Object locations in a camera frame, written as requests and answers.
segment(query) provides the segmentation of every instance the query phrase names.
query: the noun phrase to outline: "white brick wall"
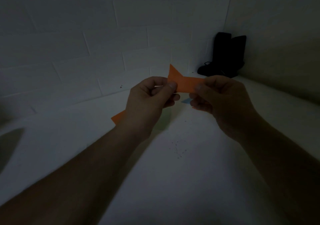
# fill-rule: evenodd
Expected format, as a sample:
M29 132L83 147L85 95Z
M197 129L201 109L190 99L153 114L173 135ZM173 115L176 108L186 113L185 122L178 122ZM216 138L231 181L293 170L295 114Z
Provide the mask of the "white brick wall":
M229 0L0 0L0 119L211 60Z

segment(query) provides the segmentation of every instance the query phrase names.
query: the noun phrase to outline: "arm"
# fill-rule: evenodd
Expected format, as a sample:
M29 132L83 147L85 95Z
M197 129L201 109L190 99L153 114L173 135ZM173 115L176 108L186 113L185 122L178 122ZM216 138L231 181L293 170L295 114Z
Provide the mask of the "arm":
M190 104L211 113L224 133L241 144L290 222L318 223L320 162L256 112L242 83L213 76L196 91Z
M110 132L0 207L2 224L95 224L111 201L124 166L147 139L162 108L174 105L175 83L151 77L131 89L126 115Z

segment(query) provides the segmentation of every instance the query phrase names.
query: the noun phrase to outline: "folded orange paper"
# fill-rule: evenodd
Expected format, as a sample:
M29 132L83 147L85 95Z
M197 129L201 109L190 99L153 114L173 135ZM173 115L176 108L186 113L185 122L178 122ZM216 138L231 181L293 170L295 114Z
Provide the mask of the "folded orange paper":
M204 83L203 78L196 77L184 77L181 73L178 72L177 69L174 68L173 65L170 64L168 82L176 82L177 83L177 92L179 93L195 93L195 87L199 83ZM118 124L124 115L125 110L111 117L111 120L114 124Z

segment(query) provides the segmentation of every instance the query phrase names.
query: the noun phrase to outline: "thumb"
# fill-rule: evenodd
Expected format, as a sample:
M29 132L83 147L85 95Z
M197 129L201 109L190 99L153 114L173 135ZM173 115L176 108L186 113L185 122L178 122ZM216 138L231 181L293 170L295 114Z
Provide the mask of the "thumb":
M176 89L177 84L175 82L169 82L154 97L161 105L164 105Z
M220 93L217 93L212 88L204 84L199 84L195 88L195 91L201 98L208 101L212 106L217 101L217 99L220 98Z

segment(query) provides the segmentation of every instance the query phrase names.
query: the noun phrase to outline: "forearm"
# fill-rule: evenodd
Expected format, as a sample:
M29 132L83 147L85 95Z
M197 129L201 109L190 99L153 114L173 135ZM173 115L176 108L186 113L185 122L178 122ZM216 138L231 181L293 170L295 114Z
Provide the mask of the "forearm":
M97 222L117 187L117 174L139 139L116 127L47 177L0 207L4 224Z
M292 223L318 220L320 163L265 121L242 138L246 150Z

